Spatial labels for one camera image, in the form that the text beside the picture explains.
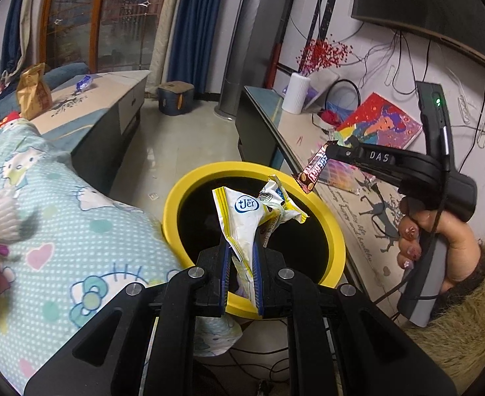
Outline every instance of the yellow bucket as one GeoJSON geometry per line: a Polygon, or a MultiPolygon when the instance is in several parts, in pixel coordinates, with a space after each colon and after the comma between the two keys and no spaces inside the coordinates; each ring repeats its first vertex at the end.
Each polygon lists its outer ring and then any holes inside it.
{"type": "MultiPolygon", "coordinates": [[[[227,186],[257,196],[272,174],[279,177],[309,219],[303,225],[295,221],[283,223],[272,234],[268,247],[283,253],[287,266],[321,285],[336,287],[345,267],[345,242],[336,219],[316,194],[305,194],[291,176],[263,165],[216,162],[182,177],[170,191],[164,207],[162,227],[167,242],[183,267],[193,266],[198,253],[218,245],[222,236],[211,190],[227,186]],[[285,254],[287,250],[292,250],[289,256],[285,254]]],[[[231,292],[226,311],[239,317],[260,318],[249,300],[231,292]]]]}

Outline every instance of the light blue blanket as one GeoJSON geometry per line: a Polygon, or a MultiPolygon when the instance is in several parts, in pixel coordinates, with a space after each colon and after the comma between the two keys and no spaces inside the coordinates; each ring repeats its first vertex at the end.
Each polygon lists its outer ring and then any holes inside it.
{"type": "MultiPolygon", "coordinates": [[[[70,167],[70,155],[23,119],[0,129],[0,190],[16,192],[21,239],[0,259],[0,371],[19,391],[125,285],[167,282],[181,270],[160,223],[112,201],[70,167]]],[[[241,336],[230,317],[197,322],[196,355],[241,336]]]]}

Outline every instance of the logo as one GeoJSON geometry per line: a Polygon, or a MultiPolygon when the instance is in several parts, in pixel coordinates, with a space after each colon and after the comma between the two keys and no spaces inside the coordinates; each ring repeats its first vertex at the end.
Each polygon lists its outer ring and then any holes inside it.
{"type": "Polygon", "coordinates": [[[283,201],[285,200],[285,196],[283,195],[283,191],[280,187],[276,189],[276,194],[279,195],[283,201]]]}
{"type": "Polygon", "coordinates": [[[381,154],[381,153],[371,152],[371,155],[369,156],[369,159],[373,159],[380,162],[388,162],[390,158],[391,158],[391,155],[389,153],[381,154]]]}
{"type": "Polygon", "coordinates": [[[246,213],[259,209],[259,203],[255,198],[248,195],[242,195],[235,202],[235,210],[239,213],[246,213]]]}

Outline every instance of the yellow rim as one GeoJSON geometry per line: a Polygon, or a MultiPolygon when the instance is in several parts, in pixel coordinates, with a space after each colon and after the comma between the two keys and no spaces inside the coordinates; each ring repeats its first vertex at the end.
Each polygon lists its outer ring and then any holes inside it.
{"type": "MultiPolygon", "coordinates": [[[[217,178],[248,177],[266,182],[272,174],[276,174],[286,188],[286,191],[302,200],[310,210],[310,214],[319,220],[329,245],[327,269],[319,284],[327,287],[336,287],[345,267],[345,241],[336,219],[316,194],[305,194],[293,177],[263,165],[252,164],[251,162],[216,162],[214,164],[204,165],[187,173],[173,186],[167,197],[162,222],[165,239],[167,239],[167,242],[183,267],[188,268],[193,266],[194,263],[185,252],[184,246],[180,241],[177,227],[180,206],[184,203],[188,195],[198,186],[217,178]]],[[[248,299],[234,295],[233,293],[228,293],[226,311],[239,317],[249,319],[260,318],[257,314],[257,309],[248,299]]]]}

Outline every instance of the colorful canvas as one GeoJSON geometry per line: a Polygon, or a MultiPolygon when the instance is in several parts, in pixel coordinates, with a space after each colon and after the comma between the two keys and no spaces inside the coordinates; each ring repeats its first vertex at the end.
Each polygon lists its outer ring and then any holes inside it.
{"type": "Polygon", "coordinates": [[[352,113],[334,133],[342,146],[350,136],[360,143],[405,149],[421,132],[422,125],[376,93],[352,113]]]}
{"type": "MultiPolygon", "coordinates": [[[[372,93],[333,135],[341,146],[350,145],[349,138],[355,136],[360,143],[405,149],[421,130],[422,125],[402,109],[372,93]]],[[[329,160],[326,169],[328,177],[323,182],[349,192],[359,192],[357,180],[362,176],[358,175],[360,171],[356,167],[329,160]]],[[[364,175],[370,181],[374,179],[370,174],[364,175]]]]}

